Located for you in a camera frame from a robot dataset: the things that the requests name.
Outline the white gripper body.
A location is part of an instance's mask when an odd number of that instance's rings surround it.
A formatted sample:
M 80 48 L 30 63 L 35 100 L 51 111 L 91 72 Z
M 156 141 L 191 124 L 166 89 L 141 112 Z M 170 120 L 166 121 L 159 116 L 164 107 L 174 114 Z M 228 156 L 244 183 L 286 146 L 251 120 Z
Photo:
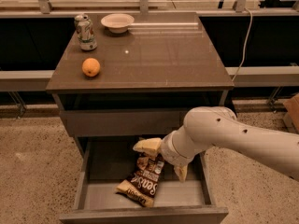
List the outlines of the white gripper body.
M 162 140 L 160 150 L 173 166 L 186 166 L 194 158 L 193 141 L 185 132 L 171 132 Z

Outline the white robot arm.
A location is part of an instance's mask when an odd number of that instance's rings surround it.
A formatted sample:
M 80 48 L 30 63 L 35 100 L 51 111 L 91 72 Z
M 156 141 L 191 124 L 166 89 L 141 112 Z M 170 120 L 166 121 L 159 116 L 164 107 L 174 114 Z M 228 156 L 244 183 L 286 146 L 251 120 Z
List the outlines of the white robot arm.
M 138 141 L 134 150 L 152 157 L 162 155 L 184 181 L 194 157 L 211 147 L 239 152 L 294 180 L 299 180 L 299 135 L 246 125 L 226 107 L 196 107 L 183 125 L 165 138 Z

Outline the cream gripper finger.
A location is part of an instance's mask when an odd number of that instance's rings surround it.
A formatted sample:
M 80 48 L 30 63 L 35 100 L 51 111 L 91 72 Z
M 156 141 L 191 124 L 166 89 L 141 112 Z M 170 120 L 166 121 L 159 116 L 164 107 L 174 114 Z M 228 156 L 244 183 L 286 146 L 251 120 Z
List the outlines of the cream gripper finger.
M 133 151 L 156 157 L 159 154 L 161 143 L 161 138 L 141 139 L 133 146 Z
M 175 174 L 178 176 L 180 182 L 184 182 L 188 173 L 188 166 L 175 166 Z

